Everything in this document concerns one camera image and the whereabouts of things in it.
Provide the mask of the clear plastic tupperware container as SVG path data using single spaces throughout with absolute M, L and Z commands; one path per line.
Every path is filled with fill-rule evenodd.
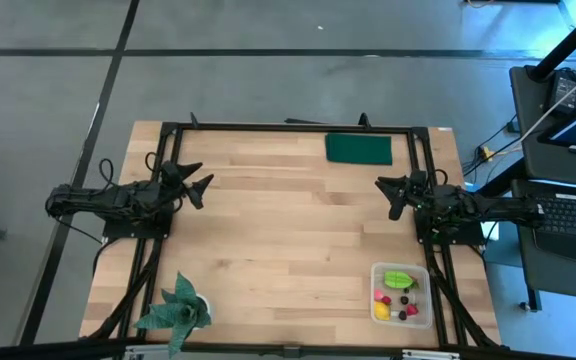
M 384 273 L 387 271 L 401 271 L 414 277 L 419 282 L 419 288 L 410 290 L 408 289 L 392 289 L 384 284 Z M 414 329 L 427 329 L 433 322 L 433 307 L 430 291 L 430 278 L 428 271 L 417 265 L 406 265 L 398 263 L 376 262 L 372 264 L 370 272 L 370 316 L 374 322 L 380 325 L 399 326 Z M 373 314 L 374 291 L 381 290 L 384 296 L 392 299 L 389 305 L 391 310 L 391 318 L 389 321 L 379 321 Z M 409 303 L 402 305 L 400 297 L 407 296 Z M 413 304 L 419 310 L 419 313 L 414 316 L 408 316 L 405 321 L 398 318 L 400 311 L 405 311 L 409 304 Z

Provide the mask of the black diagonal pole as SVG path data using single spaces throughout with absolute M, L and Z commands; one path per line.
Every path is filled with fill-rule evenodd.
M 575 50 L 576 27 L 537 66 L 528 72 L 528 77 L 535 82 L 546 79 Z

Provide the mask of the black front crossbar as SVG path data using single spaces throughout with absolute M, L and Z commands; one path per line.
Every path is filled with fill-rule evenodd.
M 305 356 L 365 356 L 394 360 L 576 360 L 576 357 L 510 350 L 505 347 L 446 345 L 439 348 L 253 345 L 225 343 L 189 343 L 183 352 L 256 354 L 299 359 Z M 82 338 L 77 341 L 0 347 L 0 360 L 103 360 L 122 355 L 169 353 L 165 344 L 148 343 L 142 338 Z

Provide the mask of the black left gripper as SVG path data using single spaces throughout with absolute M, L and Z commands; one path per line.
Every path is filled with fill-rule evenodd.
M 186 165 L 176 164 L 176 176 L 161 176 L 160 188 L 157 198 L 154 201 L 155 206 L 163 206 L 164 204 L 174 202 L 178 198 L 183 198 L 188 195 L 188 198 L 197 210 L 204 207 L 203 195 L 210 183 L 214 179 L 213 174 L 209 174 L 199 181 L 193 182 L 188 188 L 184 180 L 194 174 L 203 166 L 202 162 L 191 163 Z

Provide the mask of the black power adapter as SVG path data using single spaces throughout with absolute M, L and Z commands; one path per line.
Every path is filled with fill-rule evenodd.
M 551 77 L 546 107 L 552 108 L 551 115 L 563 117 L 576 108 L 576 70 L 561 68 Z

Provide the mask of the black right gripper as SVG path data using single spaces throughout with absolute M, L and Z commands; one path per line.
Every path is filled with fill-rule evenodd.
M 405 204 L 421 210 L 432 208 L 436 200 L 425 181 L 409 181 L 408 176 L 398 178 L 379 176 L 375 185 L 389 202 L 388 218 L 392 221 L 400 219 Z

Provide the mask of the green folded cloth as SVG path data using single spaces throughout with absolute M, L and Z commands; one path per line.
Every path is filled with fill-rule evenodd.
M 326 158 L 330 162 L 387 165 L 393 164 L 390 137 L 329 133 L 325 136 Z

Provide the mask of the dark grey cart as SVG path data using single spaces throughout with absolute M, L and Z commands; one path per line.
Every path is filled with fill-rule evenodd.
M 522 141 L 523 158 L 508 169 L 510 188 L 514 180 L 576 187 L 576 154 L 537 140 L 539 130 L 556 122 L 544 115 L 548 86 L 531 80 L 523 67 L 512 68 L 510 80 L 519 127 L 527 136 Z M 576 296 L 576 261 L 538 249 L 529 228 L 519 226 L 517 232 L 528 293 L 522 310 L 540 311 L 542 291 Z

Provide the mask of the artificial green potted plant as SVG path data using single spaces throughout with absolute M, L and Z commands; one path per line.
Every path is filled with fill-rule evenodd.
M 151 304 L 134 327 L 139 330 L 170 329 L 167 351 L 170 359 L 181 352 L 186 339 L 195 329 L 212 324 L 210 306 L 200 297 L 192 283 L 177 273 L 173 292 L 161 290 L 162 304 Z

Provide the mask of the black aluminium table frame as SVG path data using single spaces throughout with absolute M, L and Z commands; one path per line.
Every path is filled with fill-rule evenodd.
M 375 186 L 432 155 L 454 182 L 462 179 L 449 129 L 393 133 L 391 166 L 331 163 L 313 126 L 221 124 L 172 130 L 138 121 L 119 158 L 119 179 L 145 179 L 156 150 L 199 163 L 212 181 L 204 208 L 184 206 L 165 239 L 152 299 L 186 276 L 209 302 L 212 324 L 189 349 L 298 356 L 324 351 L 391 354 L 431 349 L 434 327 L 376 323 L 371 318 L 373 264 L 423 265 L 413 217 L 388 219 Z

